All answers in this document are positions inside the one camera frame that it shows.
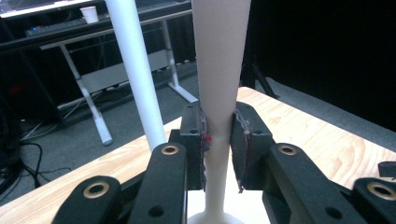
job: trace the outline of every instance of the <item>white cup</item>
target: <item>white cup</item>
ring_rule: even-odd
[[[79,10],[81,10],[82,15],[84,16],[84,19],[87,23],[99,21],[96,7],[82,7]]]

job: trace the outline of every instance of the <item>light wood tabletop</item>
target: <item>light wood tabletop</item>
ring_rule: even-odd
[[[395,152],[252,89],[240,88],[237,100],[256,109],[276,142],[302,148],[330,180],[347,188],[351,188],[357,178],[379,177],[379,162],[396,161]],[[166,124],[167,134],[178,129],[180,121],[176,119]],[[80,182],[95,175],[109,175],[123,183],[146,169],[149,156],[146,137],[137,138],[0,207],[0,223],[51,223],[61,204]],[[231,167],[229,162],[225,211],[244,223],[268,222],[261,193],[238,194]],[[189,216],[203,208],[203,193],[189,192]]]

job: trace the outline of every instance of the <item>white pole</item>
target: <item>white pole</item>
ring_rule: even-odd
[[[250,0],[192,0],[201,108],[212,137],[205,154],[205,211],[189,223],[239,223],[224,214],[232,117],[239,86]]]
[[[136,4],[134,0],[108,0],[106,5],[152,151],[159,144],[165,143],[166,137]]]

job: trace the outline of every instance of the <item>desk leg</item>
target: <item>desk leg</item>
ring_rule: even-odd
[[[93,100],[91,98],[90,93],[88,92],[87,88],[85,88],[84,82],[81,79],[81,76],[78,73],[76,66],[73,63],[72,58],[70,57],[69,51],[67,50],[65,45],[60,46],[64,57],[66,58],[67,63],[69,64],[70,69],[73,72],[75,80],[78,84],[79,89],[81,90],[82,95],[84,96],[85,101],[87,102],[90,110],[92,112],[93,120],[95,121],[96,129],[99,132],[100,138],[104,146],[108,146],[113,143],[113,138],[111,137],[110,132],[106,126],[105,120],[102,117],[100,111],[96,108]]]
[[[172,45],[169,37],[168,25],[166,23],[166,20],[161,21],[161,25],[163,27],[163,41],[166,47],[166,58],[168,60],[168,64],[172,71],[172,81],[169,82],[168,84],[172,89],[174,89],[174,91],[176,91],[178,94],[184,97],[188,102],[192,103],[194,101],[198,101],[193,95],[191,95],[189,92],[184,90],[180,85],[178,85],[175,57],[172,51]]]

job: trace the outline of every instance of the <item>white cylinder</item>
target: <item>white cylinder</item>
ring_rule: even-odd
[[[250,0],[192,0],[201,108],[212,137],[205,155],[205,211],[191,223],[237,223],[223,214],[232,117]]]
[[[152,151],[156,146],[165,143],[166,137],[136,4],[134,0],[110,0],[106,1],[106,5]]]

